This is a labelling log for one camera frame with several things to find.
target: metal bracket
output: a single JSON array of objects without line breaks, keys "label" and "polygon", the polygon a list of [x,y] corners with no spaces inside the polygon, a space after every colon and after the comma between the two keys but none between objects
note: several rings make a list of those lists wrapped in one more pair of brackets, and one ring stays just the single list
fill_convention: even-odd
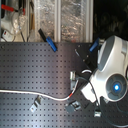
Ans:
[{"label": "metal bracket", "polygon": [[75,101],[73,103],[66,104],[65,109],[68,113],[72,113],[81,109],[81,104],[78,101]]},{"label": "metal bracket", "polygon": [[70,72],[70,90],[73,90],[76,84],[76,80],[79,76],[76,75],[76,71],[71,71]]},{"label": "metal bracket", "polygon": [[34,104],[31,106],[30,111],[31,111],[32,113],[34,113],[34,112],[37,110],[37,108],[42,104],[42,101],[43,101],[43,100],[44,100],[44,99],[43,99],[42,96],[38,96],[38,97],[36,98],[36,100],[34,101]]},{"label": "metal bracket", "polygon": [[94,117],[101,117],[101,111],[100,111],[100,108],[99,108],[97,102],[96,102],[96,107],[95,107],[95,111],[94,111]]},{"label": "metal bracket", "polygon": [[94,56],[95,51],[98,51],[98,50],[96,48],[95,50],[93,50],[93,52],[90,52],[89,51],[90,47],[88,47],[88,50],[85,52],[85,48],[82,47],[82,45],[78,45],[78,47],[75,49],[75,52],[82,59],[82,61],[86,64],[86,67],[89,70],[94,71],[97,68],[97,63],[94,63],[92,61],[92,58]]}]

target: blue clamp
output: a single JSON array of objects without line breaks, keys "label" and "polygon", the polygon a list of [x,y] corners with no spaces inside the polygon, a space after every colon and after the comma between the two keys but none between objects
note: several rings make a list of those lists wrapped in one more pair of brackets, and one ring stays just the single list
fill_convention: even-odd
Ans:
[{"label": "blue clamp", "polygon": [[99,38],[95,41],[95,43],[92,45],[89,51],[92,52],[98,45],[99,45]]},{"label": "blue clamp", "polygon": [[54,45],[52,39],[48,36],[46,41],[49,43],[49,45],[52,47],[53,51],[56,52],[57,51],[57,48],[56,46]]}]

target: screw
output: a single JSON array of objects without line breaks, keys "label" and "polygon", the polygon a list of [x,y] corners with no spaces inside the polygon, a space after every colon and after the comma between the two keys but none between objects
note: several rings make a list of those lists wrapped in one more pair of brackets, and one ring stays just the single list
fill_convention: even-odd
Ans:
[{"label": "screw", "polygon": [[4,49],[4,45],[3,45],[3,46],[1,46],[1,48],[2,48],[2,49]]}]

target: wire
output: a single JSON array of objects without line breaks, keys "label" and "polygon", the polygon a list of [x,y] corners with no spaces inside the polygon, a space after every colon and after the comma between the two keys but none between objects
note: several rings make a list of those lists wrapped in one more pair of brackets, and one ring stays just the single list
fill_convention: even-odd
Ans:
[{"label": "wire", "polygon": [[66,101],[74,94],[74,92],[76,91],[77,85],[78,85],[78,80],[75,84],[75,87],[74,87],[72,93],[68,97],[62,98],[62,99],[58,99],[58,98],[55,98],[55,97],[52,97],[52,96],[49,96],[49,95],[46,95],[46,94],[43,94],[43,93],[31,92],[31,91],[0,90],[0,92],[1,93],[32,94],[32,95],[39,95],[39,96],[42,96],[42,97],[46,97],[46,98],[49,98],[49,99],[52,99],[52,100],[55,100],[55,101]]},{"label": "wire", "polygon": [[21,30],[21,25],[20,25],[20,22],[18,22],[19,23],[19,30],[20,30],[20,34],[21,34],[21,37],[22,37],[22,39],[23,39],[23,42],[25,42],[25,38],[24,38],[24,36],[23,36],[23,33],[22,33],[22,30]]},{"label": "wire", "polygon": [[15,41],[15,39],[16,39],[16,36],[14,36],[14,39],[13,39],[13,41],[12,41],[12,42],[14,42],[14,41]]},{"label": "wire", "polygon": [[30,1],[30,5],[31,5],[31,8],[32,8],[32,12],[34,12],[34,3],[33,3],[32,0]]}]

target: metal rod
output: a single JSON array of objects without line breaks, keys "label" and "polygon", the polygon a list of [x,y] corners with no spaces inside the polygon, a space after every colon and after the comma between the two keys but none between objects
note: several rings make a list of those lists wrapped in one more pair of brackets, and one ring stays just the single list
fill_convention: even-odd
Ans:
[{"label": "metal rod", "polygon": [[54,30],[54,41],[58,42],[58,0],[55,0],[55,30]]},{"label": "metal rod", "polygon": [[61,0],[58,0],[58,43],[61,42]]},{"label": "metal rod", "polygon": [[90,43],[93,42],[93,0],[90,1]]},{"label": "metal rod", "polygon": [[84,0],[81,0],[81,30],[80,30],[80,42],[84,42]]},{"label": "metal rod", "polygon": [[0,26],[1,26],[1,8],[0,8]]},{"label": "metal rod", "polygon": [[30,23],[30,0],[26,0],[26,15],[27,15],[27,17],[28,17],[28,19],[27,19],[27,32],[26,32],[26,38],[25,38],[25,40],[27,40],[27,38],[29,37],[29,31],[30,31],[30,26],[29,26],[29,23]]},{"label": "metal rod", "polygon": [[85,34],[84,40],[85,42],[90,42],[90,16],[89,16],[89,2],[90,0],[86,0],[86,17],[85,17]]}]

